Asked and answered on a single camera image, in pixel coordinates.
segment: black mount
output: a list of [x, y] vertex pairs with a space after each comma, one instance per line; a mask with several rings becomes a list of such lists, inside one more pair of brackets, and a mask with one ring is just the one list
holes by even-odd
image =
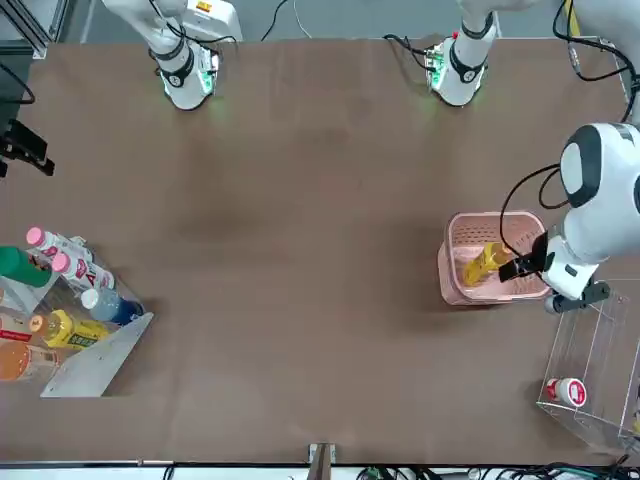
[[[516, 257], [500, 267], [498, 271], [500, 281], [506, 282], [531, 274], [540, 275], [541, 272], [548, 270], [550, 263], [553, 261], [553, 253], [547, 255], [547, 245], [548, 234], [544, 232], [534, 240], [530, 253]], [[582, 296], [577, 300], [569, 300], [554, 291], [552, 308], [556, 313], [586, 308], [588, 305], [606, 300], [610, 294], [611, 287], [606, 282], [596, 282], [591, 278], [582, 291]]]
[[55, 163], [47, 158], [47, 142], [18, 120], [9, 120], [0, 136], [0, 178], [7, 176], [4, 160], [20, 160], [33, 165], [48, 177], [53, 175]]

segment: yellow bottle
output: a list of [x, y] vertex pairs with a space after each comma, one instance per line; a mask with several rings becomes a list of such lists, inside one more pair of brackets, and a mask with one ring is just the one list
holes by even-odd
[[482, 249], [482, 253], [464, 267], [462, 281], [467, 287], [475, 287], [487, 275], [507, 263], [510, 257], [511, 253], [502, 243], [487, 243]]
[[71, 319], [64, 310], [55, 310], [49, 317], [35, 315], [29, 329], [40, 335], [52, 348], [82, 350], [109, 335], [107, 328], [94, 320]]

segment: yellow label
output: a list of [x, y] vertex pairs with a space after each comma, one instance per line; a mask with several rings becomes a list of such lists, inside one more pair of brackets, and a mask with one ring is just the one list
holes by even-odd
[[198, 2], [196, 8], [198, 10], [202, 10], [203, 12], [209, 13], [211, 11], [211, 4], [207, 2]]
[[53, 313], [60, 319], [60, 331], [46, 342], [52, 348], [83, 350], [109, 335], [109, 330], [95, 320], [71, 320], [64, 310]]

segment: clear acrylic box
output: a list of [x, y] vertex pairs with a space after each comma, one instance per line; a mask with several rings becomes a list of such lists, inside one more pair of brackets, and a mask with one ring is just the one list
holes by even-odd
[[[640, 322], [637, 306], [625, 296], [629, 283], [611, 280], [611, 296], [584, 310], [562, 315], [538, 398], [538, 406], [595, 451], [640, 451], [638, 415]], [[552, 400], [550, 379], [583, 381], [587, 400], [569, 407]]]

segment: transparent box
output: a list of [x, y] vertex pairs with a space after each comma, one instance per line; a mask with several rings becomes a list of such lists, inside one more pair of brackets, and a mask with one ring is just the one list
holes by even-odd
[[[49, 263], [49, 260], [37, 250], [30, 249], [27, 252], [37, 257], [38, 262]], [[93, 262], [114, 274], [115, 290], [122, 298], [135, 301], [143, 305], [144, 308], [143, 302], [95, 252]], [[24, 327], [28, 325], [29, 319], [33, 315], [48, 316], [54, 310], [64, 310], [69, 317], [75, 320], [91, 320], [89, 311], [84, 308], [80, 300], [83, 289], [71, 285], [57, 273], [52, 273], [49, 282], [40, 288], [0, 276], [0, 289], [3, 291], [3, 305], [0, 305], [0, 313], [15, 320], [12, 324], [14, 328], [16, 322], [23, 324]], [[4, 396], [10, 393], [33, 395], [40, 392], [41, 397], [98, 397], [103, 395], [153, 318], [153, 314], [148, 312], [146, 308], [145, 312], [144, 315], [134, 317], [129, 324], [122, 327], [105, 322], [104, 325], [110, 334], [82, 350], [51, 348], [37, 335], [29, 335], [31, 338], [21, 340], [15, 340], [11, 336], [3, 337], [2, 322], [0, 322], [0, 342], [26, 342], [49, 352], [55, 352], [58, 358], [58, 368], [46, 375], [43, 369], [43, 372], [39, 372], [37, 375], [20, 378], [17, 381], [0, 382], [2, 387], [0, 394]]]
[[[640, 452], [640, 322], [624, 294], [638, 280], [607, 283], [607, 300], [560, 318], [537, 404], [593, 450], [618, 455]], [[554, 401], [546, 391], [549, 380], [569, 377], [586, 387], [581, 408]]]

